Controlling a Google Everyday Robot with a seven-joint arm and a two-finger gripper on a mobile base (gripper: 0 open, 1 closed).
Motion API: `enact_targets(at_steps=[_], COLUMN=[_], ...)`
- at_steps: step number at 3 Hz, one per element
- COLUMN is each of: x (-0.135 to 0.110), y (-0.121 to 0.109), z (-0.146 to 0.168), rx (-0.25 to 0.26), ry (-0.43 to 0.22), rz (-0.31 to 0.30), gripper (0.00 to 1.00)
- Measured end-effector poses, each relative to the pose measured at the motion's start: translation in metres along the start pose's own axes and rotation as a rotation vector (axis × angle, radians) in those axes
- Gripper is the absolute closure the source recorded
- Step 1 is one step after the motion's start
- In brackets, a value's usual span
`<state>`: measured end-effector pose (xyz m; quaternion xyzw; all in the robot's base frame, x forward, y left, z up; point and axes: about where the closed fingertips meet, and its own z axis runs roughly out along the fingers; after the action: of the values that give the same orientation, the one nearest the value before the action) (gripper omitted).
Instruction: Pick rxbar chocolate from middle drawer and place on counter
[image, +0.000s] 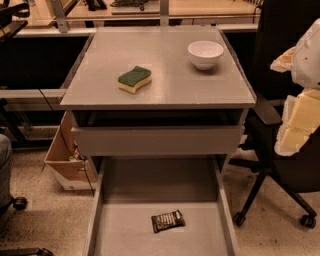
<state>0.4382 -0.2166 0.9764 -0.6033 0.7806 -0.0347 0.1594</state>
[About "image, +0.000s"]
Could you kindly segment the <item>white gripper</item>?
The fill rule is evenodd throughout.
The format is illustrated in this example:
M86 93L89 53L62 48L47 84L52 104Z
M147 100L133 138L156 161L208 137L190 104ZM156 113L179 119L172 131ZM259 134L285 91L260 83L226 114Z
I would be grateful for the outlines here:
M270 69L291 70L294 83L303 88L320 87L320 19L317 19L297 42L275 59ZM300 151L320 126L320 91L304 89L298 96L289 95L284 103L282 125L278 130L275 152L292 156Z

